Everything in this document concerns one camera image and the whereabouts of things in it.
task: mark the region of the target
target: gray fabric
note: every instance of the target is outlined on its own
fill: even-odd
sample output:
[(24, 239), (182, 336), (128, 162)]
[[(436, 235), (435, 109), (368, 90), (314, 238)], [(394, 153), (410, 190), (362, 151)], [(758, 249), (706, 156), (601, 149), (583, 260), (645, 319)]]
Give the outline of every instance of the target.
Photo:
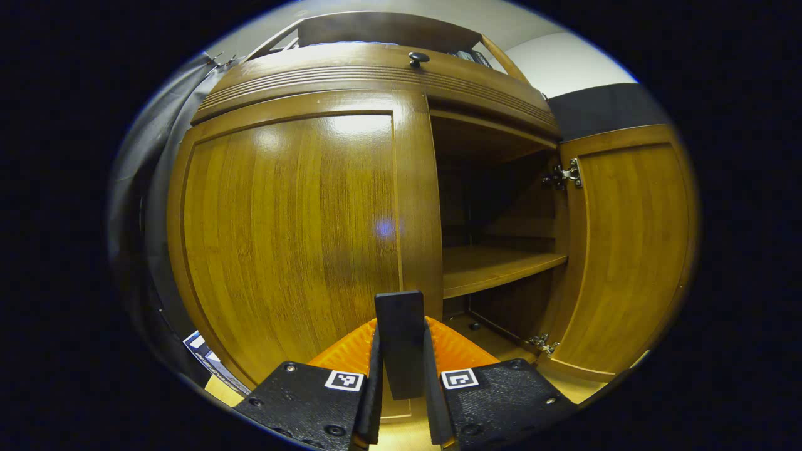
[(148, 191), (148, 206), (144, 216), (148, 268), (153, 282), (156, 284), (168, 321), (173, 330), (181, 337), (187, 337), (197, 329), (181, 302), (167, 250), (167, 191), (170, 175), (178, 156), (181, 140), (191, 127), (189, 121), (214, 85), (220, 81), (228, 69), (234, 67), (241, 60), (235, 60), (230, 65), (223, 64), (212, 69), (186, 99), (172, 125), (167, 144), (164, 146), (156, 171), (153, 173)]
[(669, 124), (666, 112), (638, 83), (589, 87), (549, 99), (563, 140), (641, 125)]
[[(235, 64), (217, 66), (201, 53), (171, 74), (136, 117), (120, 145), (111, 169), (107, 200), (108, 257), (134, 328), (158, 360), (201, 385), (209, 379), (209, 372), (182, 343), (182, 338), (189, 335), (187, 330), (195, 328), (176, 299), (175, 283), (170, 291), (165, 282), (166, 278), (172, 281), (166, 246), (164, 255), (150, 258), (153, 252), (146, 245), (160, 239), (166, 242), (165, 214), (152, 218), (153, 211), (158, 212), (166, 204), (167, 185), (163, 179), (168, 180), (175, 160), (174, 152), (172, 157), (162, 159), (164, 150), (177, 147), (198, 104)], [(168, 300), (169, 310), (162, 304), (163, 297)]]

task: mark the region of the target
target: cabinet door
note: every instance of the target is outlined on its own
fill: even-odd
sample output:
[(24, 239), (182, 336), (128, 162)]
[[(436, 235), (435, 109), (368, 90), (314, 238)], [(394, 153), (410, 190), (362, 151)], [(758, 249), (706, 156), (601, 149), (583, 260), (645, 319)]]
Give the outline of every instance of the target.
[(184, 304), (251, 388), (375, 317), (374, 295), (421, 290), (442, 315), (427, 102), (327, 91), (254, 104), (184, 137), (168, 245)]
[(695, 260), (698, 201), (687, 155), (666, 125), (627, 128), (559, 146), (583, 186), (566, 186), (569, 253), (562, 299), (549, 306), (553, 366), (611, 380), (673, 318)]

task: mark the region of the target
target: cabinet hinge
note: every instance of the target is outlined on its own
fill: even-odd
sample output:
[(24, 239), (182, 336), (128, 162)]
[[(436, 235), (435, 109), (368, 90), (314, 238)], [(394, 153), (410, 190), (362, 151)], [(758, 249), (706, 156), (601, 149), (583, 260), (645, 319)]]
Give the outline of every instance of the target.
[(564, 171), (562, 166), (554, 166), (552, 172), (543, 177), (543, 186), (553, 186), (555, 189), (565, 189), (565, 181), (573, 181), (573, 185), (577, 188), (582, 187), (582, 174), (579, 173), (579, 162), (576, 158), (572, 159), (571, 167)]
[(549, 334), (541, 334), (539, 337), (532, 337), (526, 340), (526, 343), (533, 345), (540, 351), (545, 351), (546, 356), (551, 358), (551, 355), (554, 353), (554, 350), (557, 349), (560, 342), (555, 341), (554, 343), (546, 344), (547, 341), (549, 341)]

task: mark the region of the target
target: black knob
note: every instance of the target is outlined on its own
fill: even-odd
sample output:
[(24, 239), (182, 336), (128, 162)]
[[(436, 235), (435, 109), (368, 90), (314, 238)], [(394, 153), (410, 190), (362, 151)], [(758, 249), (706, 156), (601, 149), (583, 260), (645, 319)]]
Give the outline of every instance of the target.
[(412, 58), (412, 61), (409, 62), (409, 65), (412, 67), (420, 67), (421, 63), (426, 63), (429, 60), (429, 55), (420, 53), (419, 51), (409, 52), (409, 57)]

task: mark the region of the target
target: wooden shelf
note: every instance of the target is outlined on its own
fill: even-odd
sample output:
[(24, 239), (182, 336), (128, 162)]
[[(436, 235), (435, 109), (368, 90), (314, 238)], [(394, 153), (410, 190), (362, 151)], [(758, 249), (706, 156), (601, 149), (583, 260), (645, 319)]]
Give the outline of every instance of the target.
[(491, 246), (443, 248), (443, 299), (475, 293), (565, 263), (564, 254)]
[(452, 159), (497, 165), (557, 144), (504, 124), (467, 114), (431, 109), (431, 131), (438, 161)]

